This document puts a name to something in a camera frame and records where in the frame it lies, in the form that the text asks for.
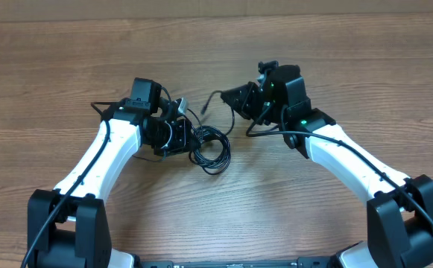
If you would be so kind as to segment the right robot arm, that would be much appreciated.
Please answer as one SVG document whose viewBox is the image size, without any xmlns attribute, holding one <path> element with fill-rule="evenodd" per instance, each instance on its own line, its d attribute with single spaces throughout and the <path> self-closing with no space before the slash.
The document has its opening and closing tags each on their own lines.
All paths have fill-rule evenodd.
<svg viewBox="0 0 433 268">
<path fill-rule="evenodd" d="M 321 110 L 312 107 L 300 67 L 260 63 L 256 82 L 228 89 L 221 99 L 253 125 L 280 135 L 335 175 L 365 204 L 367 239 L 328 257 L 300 257 L 298 267 L 427 267 L 433 264 L 433 180 L 395 170 L 357 145 Z"/>
</svg>

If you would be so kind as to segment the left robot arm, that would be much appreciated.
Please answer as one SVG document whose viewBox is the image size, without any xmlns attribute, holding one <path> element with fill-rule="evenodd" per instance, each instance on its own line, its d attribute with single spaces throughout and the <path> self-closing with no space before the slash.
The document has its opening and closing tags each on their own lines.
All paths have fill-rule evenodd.
<svg viewBox="0 0 433 268">
<path fill-rule="evenodd" d="M 23 267 L 139 267 L 113 248 L 105 205 L 127 161 L 144 144 L 166 158 L 195 147 L 188 102 L 159 83 L 135 78 L 130 96 L 99 110 L 98 134 L 73 170 L 28 200 Z"/>
</svg>

